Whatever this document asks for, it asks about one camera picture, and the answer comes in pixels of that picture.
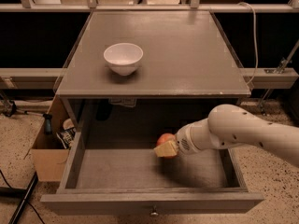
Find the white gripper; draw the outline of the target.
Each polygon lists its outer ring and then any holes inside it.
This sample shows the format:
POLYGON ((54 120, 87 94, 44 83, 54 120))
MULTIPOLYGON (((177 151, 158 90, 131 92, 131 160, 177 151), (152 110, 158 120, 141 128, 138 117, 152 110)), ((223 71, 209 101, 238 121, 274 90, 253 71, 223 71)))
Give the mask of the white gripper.
POLYGON ((201 149, 192 140, 192 129, 196 123, 187 124, 180 128, 175 134, 176 142, 168 140, 158 145, 154 152, 157 157, 175 157, 178 151, 185 155, 192 155, 201 151, 201 149))

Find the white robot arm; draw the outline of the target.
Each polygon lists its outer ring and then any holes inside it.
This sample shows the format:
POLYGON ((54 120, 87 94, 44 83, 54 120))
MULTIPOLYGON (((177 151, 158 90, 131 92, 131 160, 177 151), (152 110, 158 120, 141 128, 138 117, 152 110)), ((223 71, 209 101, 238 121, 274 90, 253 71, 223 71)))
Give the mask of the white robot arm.
POLYGON ((180 128, 156 146, 157 157, 192 155, 208 149, 259 147, 299 166, 299 128, 266 121, 235 105, 218 105, 206 119, 180 128))

